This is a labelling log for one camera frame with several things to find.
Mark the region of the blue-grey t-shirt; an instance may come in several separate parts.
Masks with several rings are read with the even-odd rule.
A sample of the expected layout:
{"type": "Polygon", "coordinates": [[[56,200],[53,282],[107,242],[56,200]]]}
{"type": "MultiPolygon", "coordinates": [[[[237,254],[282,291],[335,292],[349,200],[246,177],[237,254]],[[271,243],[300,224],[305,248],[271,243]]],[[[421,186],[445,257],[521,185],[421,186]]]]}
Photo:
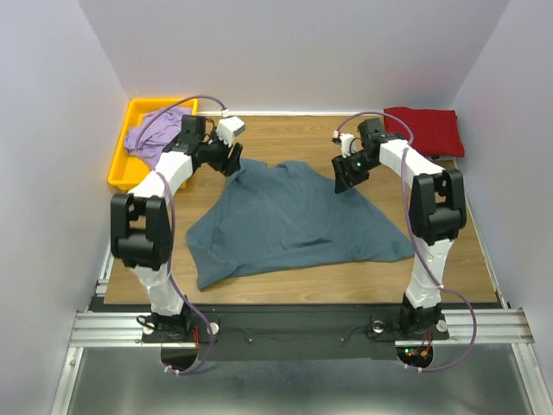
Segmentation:
{"type": "Polygon", "coordinates": [[[200,290],[226,278],[414,255],[410,240],[358,190],[337,195],[332,180],[300,161],[244,160],[186,239],[200,290]]]}

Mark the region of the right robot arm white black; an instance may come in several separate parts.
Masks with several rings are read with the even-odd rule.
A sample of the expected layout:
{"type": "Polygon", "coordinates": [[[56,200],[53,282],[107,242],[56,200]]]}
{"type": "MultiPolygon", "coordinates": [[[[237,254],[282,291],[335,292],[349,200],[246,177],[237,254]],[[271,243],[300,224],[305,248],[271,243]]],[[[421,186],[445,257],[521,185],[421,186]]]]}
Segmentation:
{"type": "Polygon", "coordinates": [[[443,273],[449,251],[467,223],[463,175],[431,162],[412,147],[412,135],[388,133],[377,118],[362,121],[358,132],[333,133],[341,151],[332,160],[334,191],[343,193],[366,181],[378,166],[400,177],[415,259],[398,326],[403,335],[423,334],[442,322],[443,273]]]}

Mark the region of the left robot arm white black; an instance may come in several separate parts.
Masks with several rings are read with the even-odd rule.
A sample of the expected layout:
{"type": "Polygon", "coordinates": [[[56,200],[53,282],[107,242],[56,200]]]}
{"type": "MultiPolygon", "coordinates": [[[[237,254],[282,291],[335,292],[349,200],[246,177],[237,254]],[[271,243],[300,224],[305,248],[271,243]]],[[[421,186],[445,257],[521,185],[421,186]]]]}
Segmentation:
{"type": "Polygon", "coordinates": [[[146,289],[151,306],[137,321],[150,341],[182,342],[192,330],[192,310],[175,285],[175,191],[203,164],[224,176],[240,168],[245,131],[238,117],[221,118],[211,131],[207,118],[185,115],[157,165],[132,190],[111,198],[111,253],[146,289]]]}

